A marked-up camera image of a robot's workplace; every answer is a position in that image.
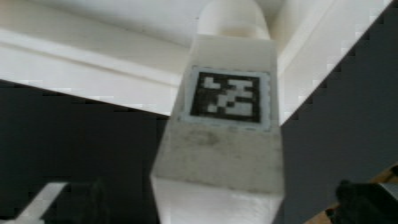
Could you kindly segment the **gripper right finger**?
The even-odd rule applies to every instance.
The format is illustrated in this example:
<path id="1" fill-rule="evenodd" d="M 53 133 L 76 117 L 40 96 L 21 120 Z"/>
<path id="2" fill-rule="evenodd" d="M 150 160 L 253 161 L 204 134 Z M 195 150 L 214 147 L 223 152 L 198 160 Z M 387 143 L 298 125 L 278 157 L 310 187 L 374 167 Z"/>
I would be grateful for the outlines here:
<path id="1" fill-rule="evenodd" d="M 398 165 L 388 168 L 385 182 L 339 182 L 337 206 L 324 210 L 332 224 L 398 224 Z"/>

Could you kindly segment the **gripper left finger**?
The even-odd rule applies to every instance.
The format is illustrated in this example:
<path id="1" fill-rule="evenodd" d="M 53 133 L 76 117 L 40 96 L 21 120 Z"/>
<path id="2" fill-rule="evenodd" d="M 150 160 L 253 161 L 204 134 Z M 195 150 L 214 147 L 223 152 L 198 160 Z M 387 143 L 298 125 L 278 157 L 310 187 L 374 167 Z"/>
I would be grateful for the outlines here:
<path id="1" fill-rule="evenodd" d="M 10 224 L 109 224 L 101 182 L 49 182 Z"/>

